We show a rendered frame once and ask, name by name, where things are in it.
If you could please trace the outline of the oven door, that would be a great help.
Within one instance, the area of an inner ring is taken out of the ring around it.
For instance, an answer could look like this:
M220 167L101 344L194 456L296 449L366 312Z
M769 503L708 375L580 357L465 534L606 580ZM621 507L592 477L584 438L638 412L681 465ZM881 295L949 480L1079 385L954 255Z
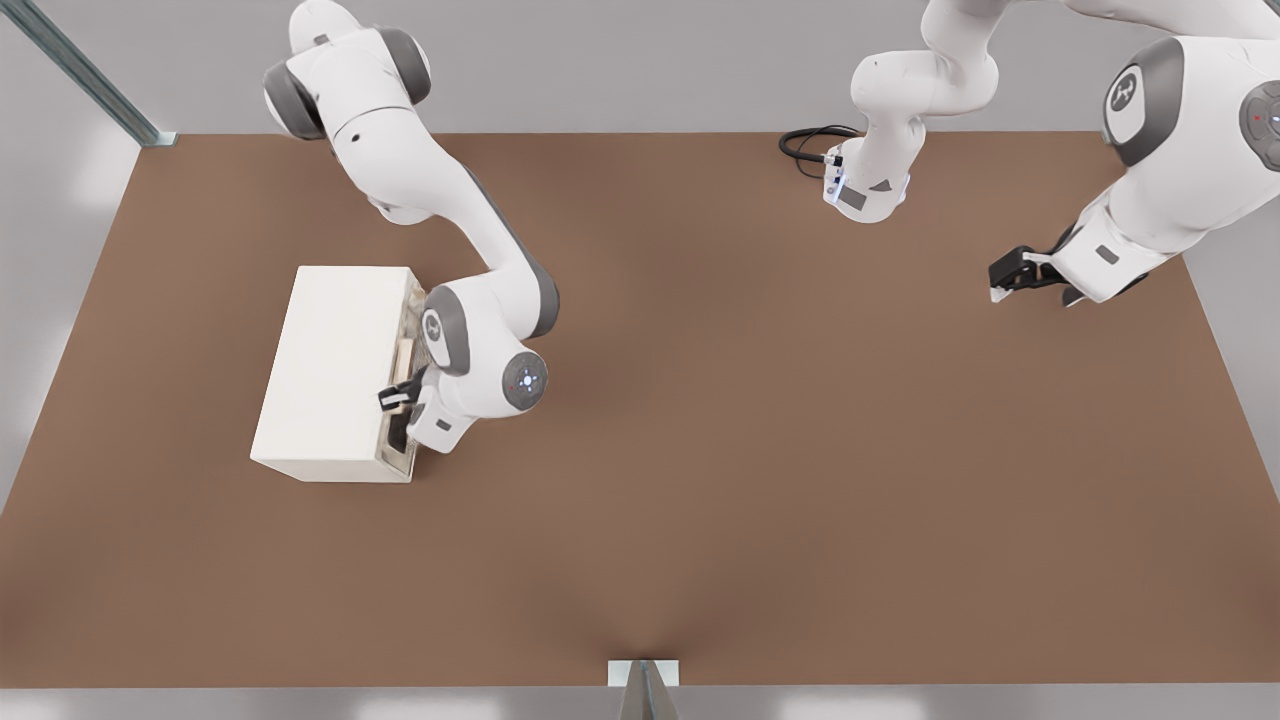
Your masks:
M397 341L403 337L410 337L416 341L413 365L415 370L420 369L428 363L428 355L422 343L422 310L426 299L426 291L419 283L416 275L406 266L399 268L399 273L404 277L403 281L403 293L399 305L399 310L396 314L396 333L392 347L390 356L390 370L388 374L387 384L392 384L396 346ZM410 482L412 477L413 460L417 445L410 439L407 452L396 452L388 445L388 430L390 425L392 414L383 413L381 423L379 428L378 437L378 459L383 465L394 473L394 482Z

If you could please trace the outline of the white oven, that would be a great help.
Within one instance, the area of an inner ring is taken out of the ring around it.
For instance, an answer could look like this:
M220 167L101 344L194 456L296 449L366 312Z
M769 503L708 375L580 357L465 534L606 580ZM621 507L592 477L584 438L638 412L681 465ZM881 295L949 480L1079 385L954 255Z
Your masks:
M300 266L251 445L302 482L408 483L378 459L404 266Z

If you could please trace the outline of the silver frame post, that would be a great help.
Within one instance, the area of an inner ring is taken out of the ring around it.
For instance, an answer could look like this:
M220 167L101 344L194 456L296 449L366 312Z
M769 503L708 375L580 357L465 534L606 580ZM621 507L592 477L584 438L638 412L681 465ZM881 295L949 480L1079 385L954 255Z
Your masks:
M0 0L0 13L142 149L177 143L178 133L160 131L147 119L33 0Z
M607 685L623 688L620 720L680 720L669 697L680 685L678 660L609 660Z

